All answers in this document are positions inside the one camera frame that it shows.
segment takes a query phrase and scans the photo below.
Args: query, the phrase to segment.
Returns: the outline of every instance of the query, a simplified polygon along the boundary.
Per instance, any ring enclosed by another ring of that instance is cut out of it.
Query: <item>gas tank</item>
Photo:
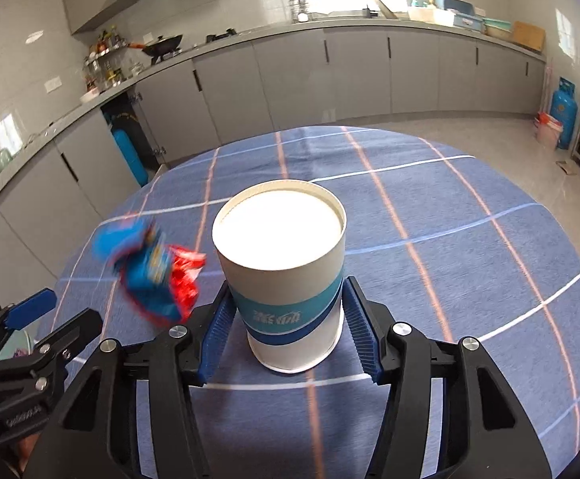
[[[574,83],[561,77],[558,89],[552,97],[552,108],[549,114],[562,123],[562,133],[558,140],[560,149],[567,149],[572,141],[573,127],[578,113],[578,104],[574,99],[575,89]]]

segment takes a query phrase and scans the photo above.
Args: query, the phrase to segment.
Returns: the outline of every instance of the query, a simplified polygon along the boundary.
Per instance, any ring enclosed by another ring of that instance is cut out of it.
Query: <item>blue gripper pad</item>
[[[44,288],[11,308],[6,318],[6,327],[24,329],[44,313],[48,313],[57,304],[54,291]]]

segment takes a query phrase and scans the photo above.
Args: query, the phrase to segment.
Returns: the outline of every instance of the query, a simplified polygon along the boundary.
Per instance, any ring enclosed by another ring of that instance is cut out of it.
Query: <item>blue tablecloth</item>
[[[345,274],[369,299],[430,338],[483,341],[560,472],[580,448],[580,259],[550,212],[486,164],[398,133],[305,127],[199,155],[141,189],[115,217],[153,216],[168,241],[208,254],[198,279],[205,304],[224,280],[212,247],[215,215],[241,190],[284,177],[316,181],[341,200]],[[102,338],[132,344],[156,334],[91,254],[91,239],[55,290],[59,307],[44,318],[42,335],[86,307],[105,318]],[[69,365],[71,378],[80,365]],[[363,477],[388,395],[368,378],[347,326],[319,366],[282,376],[257,362],[237,316],[212,383],[193,391],[213,477]],[[425,474],[438,453],[438,382]],[[145,383],[138,400],[142,469],[155,477]]]

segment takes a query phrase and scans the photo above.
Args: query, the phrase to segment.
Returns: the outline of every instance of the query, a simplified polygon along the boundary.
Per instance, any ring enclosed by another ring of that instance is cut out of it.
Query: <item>countertop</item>
[[[450,34],[457,34],[460,36],[467,36],[468,38],[474,38],[481,41],[488,41],[489,43],[495,43],[512,50],[521,52],[527,56],[533,57],[535,59],[545,61],[545,57],[542,55],[535,54],[526,50],[520,46],[514,45],[512,43],[507,43],[506,41],[497,40],[496,38],[491,38],[485,34],[479,32],[473,32],[472,30],[467,30],[458,27],[443,27],[442,25],[432,25],[430,23],[423,22],[411,22],[407,20],[386,20],[381,18],[374,19],[361,19],[361,18],[350,18],[341,20],[324,20],[321,22],[307,22],[307,23],[291,23],[287,25],[270,25],[268,27],[254,28],[245,32],[240,32],[236,36],[225,38],[223,40],[214,41],[213,43],[198,46],[191,50],[185,51],[178,56],[175,56],[167,61],[163,61],[156,66],[150,67],[140,73],[138,76],[128,79],[116,88],[110,89],[92,101],[87,102],[84,105],[75,108],[73,111],[65,115],[64,117],[58,119],[52,126],[43,131],[36,139],[29,143],[25,148],[23,148],[13,160],[4,168],[0,173],[0,192],[4,189],[11,178],[13,178],[17,172],[26,165],[26,163],[35,156],[48,142],[52,141],[56,136],[63,132],[71,124],[75,123],[78,119],[83,117],[88,112],[94,110],[94,108],[100,107],[102,104],[112,100],[117,95],[127,91],[130,87],[134,86],[135,83],[145,79],[151,75],[170,68],[178,63],[187,61],[188,59],[193,59],[194,57],[218,50],[220,48],[225,48],[227,46],[243,43],[244,41],[259,40],[260,38],[266,38],[269,36],[276,36],[278,34],[286,34],[288,32],[298,32],[300,30],[311,30],[314,28],[331,28],[331,27],[405,27],[405,28],[419,28],[423,30],[436,30],[438,32],[448,32]]]

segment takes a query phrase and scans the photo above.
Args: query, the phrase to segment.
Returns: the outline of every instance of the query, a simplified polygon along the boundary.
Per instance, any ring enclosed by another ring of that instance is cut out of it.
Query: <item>paper cup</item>
[[[337,345],[345,228],[337,197],[302,180],[255,185],[219,211],[212,241],[264,366],[305,371]]]

